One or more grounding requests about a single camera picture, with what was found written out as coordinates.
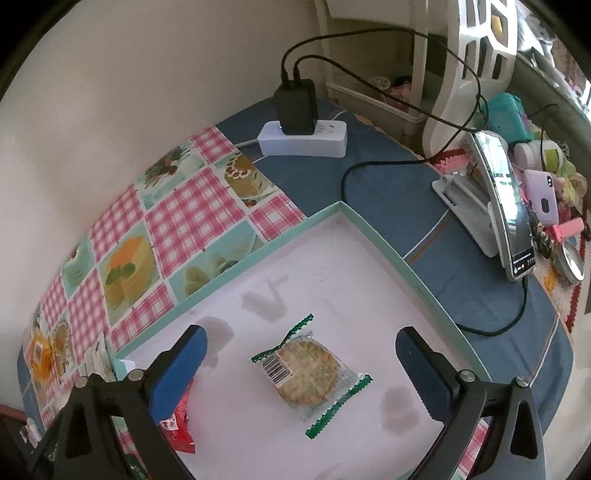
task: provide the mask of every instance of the phone screen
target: phone screen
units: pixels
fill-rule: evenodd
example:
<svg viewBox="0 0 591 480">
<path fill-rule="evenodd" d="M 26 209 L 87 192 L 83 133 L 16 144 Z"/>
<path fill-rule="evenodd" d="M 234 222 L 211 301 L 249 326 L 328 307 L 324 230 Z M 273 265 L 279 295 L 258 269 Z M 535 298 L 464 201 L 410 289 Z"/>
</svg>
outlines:
<svg viewBox="0 0 591 480">
<path fill-rule="evenodd" d="M 514 273 L 518 274 L 519 270 L 527 268 L 530 264 L 533 265 L 534 262 L 533 252 L 531 252 L 530 261 L 529 251 L 532 248 L 530 222 L 521 199 L 519 185 L 501 140 L 486 132 L 477 132 L 474 136 L 501 205 L 509 241 L 509 254 Z"/>
</svg>

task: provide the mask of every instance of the pink gingham pattern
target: pink gingham pattern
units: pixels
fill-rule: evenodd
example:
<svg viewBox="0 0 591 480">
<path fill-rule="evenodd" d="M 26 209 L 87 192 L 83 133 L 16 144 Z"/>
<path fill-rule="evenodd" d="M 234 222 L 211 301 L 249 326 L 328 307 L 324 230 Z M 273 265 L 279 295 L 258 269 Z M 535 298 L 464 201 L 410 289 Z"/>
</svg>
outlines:
<svg viewBox="0 0 591 480">
<path fill-rule="evenodd" d="M 56 394 L 60 391 L 60 381 L 57 378 L 57 368 L 56 363 L 51 363 L 51 368 L 49 370 L 49 379 L 45 383 L 45 395 L 47 397 L 47 402 L 53 401 L 56 397 Z"/>
<path fill-rule="evenodd" d="M 33 339 L 32 327 L 27 327 L 25 332 L 22 334 L 22 355 L 25 358 L 25 362 L 31 366 L 31 341 Z"/>
<path fill-rule="evenodd" d="M 66 309 L 67 302 L 66 292 L 61 284 L 61 277 L 56 275 L 41 301 L 41 311 L 49 330 L 53 330 L 61 314 Z"/>
<path fill-rule="evenodd" d="M 164 277 L 244 218 L 228 190 L 207 167 L 146 215 Z"/>
<path fill-rule="evenodd" d="M 123 430 L 117 432 L 117 438 L 119 439 L 119 444 L 121 445 L 121 449 L 125 454 L 132 454 L 136 457 L 139 457 L 138 449 L 135 447 L 134 441 L 131 439 L 131 434 L 129 430 Z"/>
<path fill-rule="evenodd" d="M 90 229 L 90 243 L 96 262 L 113 248 L 142 218 L 142 209 L 133 185 L 120 195 Z"/>
<path fill-rule="evenodd" d="M 43 422 L 43 426 L 46 428 L 46 430 L 51 426 L 53 422 L 53 414 L 51 413 L 49 406 L 45 407 L 41 411 L 41 421 Z"/>
<path fill-rule="evenodd" d="M 115 350 L 121 350 L 173 307 L 166 285 L 159 285 L 139 305 L 131 307 L 131 313 L 113 330 L 111 341 Z"/>
<path fill-rule="evenodd" d="M 217 127 L 207 127 L 191 137 L 191 141 L 207 163 L 215 163 L 238 149 Z"/>
<path fill-rule="evenodd" d="M 488 424 L 484 420 L 480 420 L 478 425 L 476 426 L 476 430 L 474 431 L 474 435 L 472 435 L 472 440 L 470 440 L 470 444 L 466 449 L 466 453 L 464 453 L 464 457 L 460 462 L 460 466 L 458 470 L 466 478 L 472 467 L 474 467 L 474 462 L 476 461 L 476 457 L 478 457 L 478 452 L 480 452 L 480 447 L 484 443 L 486 432 L 488 431 Z"/>
<path fill-rule="evenodd" d="M 249 217 L 267 241 L 298 225 L 305 218 L 301 210 L 283 192 L 253 210 Z"/>
<path fill-rule="evenodd" d="M 68 305 L 72 345 L 78 365 L 83 362 L 84 352 L 96 342 L 100 333 L 107 332 L 104 296 L 98 270 L 94 269 L 81 283 Z"/>
</svg>

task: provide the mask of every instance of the pink phone case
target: pink phone case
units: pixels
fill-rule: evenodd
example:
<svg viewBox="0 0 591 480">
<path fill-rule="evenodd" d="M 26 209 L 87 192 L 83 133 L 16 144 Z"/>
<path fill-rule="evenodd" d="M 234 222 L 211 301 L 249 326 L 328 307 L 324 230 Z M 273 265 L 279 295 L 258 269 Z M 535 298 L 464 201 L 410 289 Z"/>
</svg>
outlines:
<svg viewBox="0 0 591 480">
<path fill-rule="evenodd" d="M 525 170 L 523 176 L 528 198 L 538 220 L 544 226 L 558 225 L 558 205 L 554 192 L 554 180 L 550 173 Z"/>
</svg>

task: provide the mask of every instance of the packaged cookie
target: packaged cookie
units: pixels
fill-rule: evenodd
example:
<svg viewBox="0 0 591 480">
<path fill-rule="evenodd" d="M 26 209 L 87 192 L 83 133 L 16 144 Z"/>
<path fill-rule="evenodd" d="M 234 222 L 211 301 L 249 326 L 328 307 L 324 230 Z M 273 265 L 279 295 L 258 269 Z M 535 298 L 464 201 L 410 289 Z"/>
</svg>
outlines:
<svg viewBox="0 0 591 480">
<path fill-rule="evenodd" d="M 277 393 L 300 414 L 302 420 L 314 418 L 306 435 L 315 438 L 336 412 L 372 378 L 356 374 L 333 352 L 313 338 L 306 326 L 308 315 L 294 326 L 276 347 L 252 357 L 260 364 Z"/>
</svg>

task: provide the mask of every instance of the wall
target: wall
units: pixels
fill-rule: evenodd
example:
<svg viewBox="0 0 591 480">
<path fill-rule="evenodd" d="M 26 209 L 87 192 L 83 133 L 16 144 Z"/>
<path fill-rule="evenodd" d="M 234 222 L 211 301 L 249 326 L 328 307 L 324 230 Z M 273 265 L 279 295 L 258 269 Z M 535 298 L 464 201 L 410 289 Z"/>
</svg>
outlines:
<svg viewBox="0 0 591 480">
<path fill-rule="evenodd" d="M 317 34 L 312 0 L 83 0 L 43 38 L 0 103 L 0 403 L 22 407 L 22 332 L 82 233 L 177 142 L 271 96 Z"/>
</svg>

